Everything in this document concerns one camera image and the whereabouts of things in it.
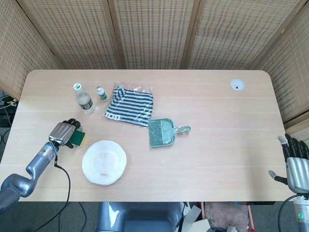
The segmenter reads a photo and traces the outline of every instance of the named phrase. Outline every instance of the wicker panel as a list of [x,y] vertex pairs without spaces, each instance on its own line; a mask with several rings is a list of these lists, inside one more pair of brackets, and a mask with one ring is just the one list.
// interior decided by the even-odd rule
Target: wicker panel
[[0,1],[0,37],[0,81],[13,97],[20,97],[30,71],[61,68],[9,0]]
[[308,110],[309,10],[277,42],[258,69],[268,72],[284,122]]
[[309,119],[286,129],[286,132],[297,140],[303,140],[309,145]]
[[179,69],[194,0],[115,0],[129,69]]
[[20,0],[70,69],[116,69],[102,0]]
[[206,0],[189,69],[247,69],[298,0]]

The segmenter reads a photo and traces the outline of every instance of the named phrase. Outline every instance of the dustpan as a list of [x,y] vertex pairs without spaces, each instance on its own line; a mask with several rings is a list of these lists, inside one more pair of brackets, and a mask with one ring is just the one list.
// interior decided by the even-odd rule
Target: dustpan
[[168,146],[175,142],[176,134],[189,132],[189,126],[175,127],[169,118],[148,120],[150,147]]

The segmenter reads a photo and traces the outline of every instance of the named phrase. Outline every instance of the small bottle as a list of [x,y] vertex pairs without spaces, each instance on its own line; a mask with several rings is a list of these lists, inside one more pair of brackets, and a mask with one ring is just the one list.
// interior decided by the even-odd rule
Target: small bottle
[[75,83],[73,85],[76,94],[76,100],[81,106],[85,114],[91,114],[95,110],[95,106],[92,103],[89,93],[82,87],[81,84]]
[[107,101],[106,93],[101,86],[97,87],[97,94],[100,96],[101,101],[103,101],[103,102]]

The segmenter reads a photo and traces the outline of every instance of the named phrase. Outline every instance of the yellow sponge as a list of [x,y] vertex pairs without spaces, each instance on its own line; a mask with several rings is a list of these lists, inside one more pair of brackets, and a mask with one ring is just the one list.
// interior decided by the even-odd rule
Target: yellow sponge
[[86,133],[76,130],[70,137],[69,142],[73,145],[83,146],[85,139],[86,139]]

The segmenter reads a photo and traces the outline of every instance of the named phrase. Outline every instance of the black and white striped towel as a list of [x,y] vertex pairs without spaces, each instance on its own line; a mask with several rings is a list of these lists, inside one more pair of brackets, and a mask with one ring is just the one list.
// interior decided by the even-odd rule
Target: black and white striped towel
[[141,93],[115,86],[112,100],[105,117],[148,127],[153,112],[154,97],[151,93]]

